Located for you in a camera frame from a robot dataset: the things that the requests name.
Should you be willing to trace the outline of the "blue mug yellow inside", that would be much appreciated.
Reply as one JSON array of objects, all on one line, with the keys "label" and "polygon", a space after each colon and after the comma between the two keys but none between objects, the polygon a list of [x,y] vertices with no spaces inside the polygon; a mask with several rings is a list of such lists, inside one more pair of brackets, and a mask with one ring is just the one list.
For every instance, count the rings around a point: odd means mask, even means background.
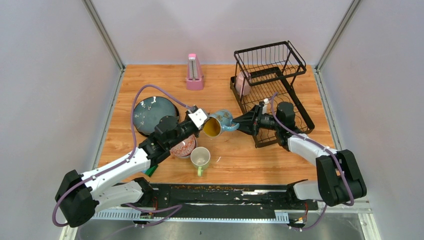
[{"label": "blue mug yellow inside", "polygon": [[221,109],[209,115],[209,120],[205,123],[209,127],[208,137],[215,138],[224,132],[234,132],[239,124],[233,122],[233,115],[226,109]]}]

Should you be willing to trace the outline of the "pink metronome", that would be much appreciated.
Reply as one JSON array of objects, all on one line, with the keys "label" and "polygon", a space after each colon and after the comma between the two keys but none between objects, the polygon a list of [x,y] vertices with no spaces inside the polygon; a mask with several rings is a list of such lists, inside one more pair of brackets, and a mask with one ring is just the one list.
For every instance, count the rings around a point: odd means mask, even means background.
[{"label": "pink metronome", "polygon": [[201,91],[204,89],[205,79],[199,58],[195,53],[188,55],[186,89]]}]

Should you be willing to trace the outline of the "pink mug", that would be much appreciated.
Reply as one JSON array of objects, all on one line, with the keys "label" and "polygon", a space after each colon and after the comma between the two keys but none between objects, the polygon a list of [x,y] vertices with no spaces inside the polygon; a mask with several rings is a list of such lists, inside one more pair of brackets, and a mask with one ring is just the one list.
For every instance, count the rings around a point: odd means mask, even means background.
[{"label": "pink mug", "polygon": [[242,71],[235,78],[235,89],[236,89],[237,95],[240,98],[248,95],[251,91],[251,86],[249,85],[248,81],[245,80],[246,76],[249,77],[250,75]]}]

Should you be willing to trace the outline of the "black wire dish rack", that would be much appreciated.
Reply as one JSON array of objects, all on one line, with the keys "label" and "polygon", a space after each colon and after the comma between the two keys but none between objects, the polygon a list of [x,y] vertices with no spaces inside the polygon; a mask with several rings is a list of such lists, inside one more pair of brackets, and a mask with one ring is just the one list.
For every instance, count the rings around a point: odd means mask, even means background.
[{"label": "black wire dish rack", "polygon": [[[309,114],[298,99],[293,83],[298,75],[306,72],[306,63],[290,41],[281,41],[261,46],[236,50],[235,76],[230,79],[230,88],[240,106],[242,114],[250,111],[255,105],[269,99],[267,113],[276,110],[278,103],[289,102],[294,105],[295,123],[304,134],[315,128]],[[235,81],[240,72],[249,74],[245,80],[251,87],[248,95],[239,97]],[[262,148],[278,144],[273,130],[262,129],[252,136],[255,147]]]}]

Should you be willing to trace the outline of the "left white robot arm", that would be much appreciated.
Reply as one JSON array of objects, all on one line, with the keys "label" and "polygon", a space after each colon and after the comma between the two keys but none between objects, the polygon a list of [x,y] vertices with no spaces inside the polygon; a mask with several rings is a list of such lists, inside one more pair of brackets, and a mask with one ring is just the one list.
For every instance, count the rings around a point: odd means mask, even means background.
[{"label": "left white robot arm", "polygon": [[168,158],[171,148],[188,137],[198,136],[209,119],[207,113],[187,113],[183,122],[163,117],[154,131],[123,157],[84,173],[67,172],[56,192],[52,222],[57,227],[79,227],[111,200],[106,193],[118,190],[125,178],[158,165]]}]

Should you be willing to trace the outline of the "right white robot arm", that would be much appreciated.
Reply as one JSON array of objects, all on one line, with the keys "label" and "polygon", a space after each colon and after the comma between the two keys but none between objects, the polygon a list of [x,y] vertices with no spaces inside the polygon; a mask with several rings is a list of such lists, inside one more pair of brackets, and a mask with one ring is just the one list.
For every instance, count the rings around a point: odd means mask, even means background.
[{"label": "right white robot arm", "polygon": [[294,105],[278,103],[271,113],[264,112],[261,102],[250,111],[233,119],[238,131],[257,136],[260,130],[275,132],[278,144],[316,167],[317,180],[301,180],[289,184],[286,204],[298,209],[306,200],[324,202],[330,207],[352,206],[356,199],[367,195],[367,187],[354,153],[336,150],[316,142],[302,133],[295,123]]}]

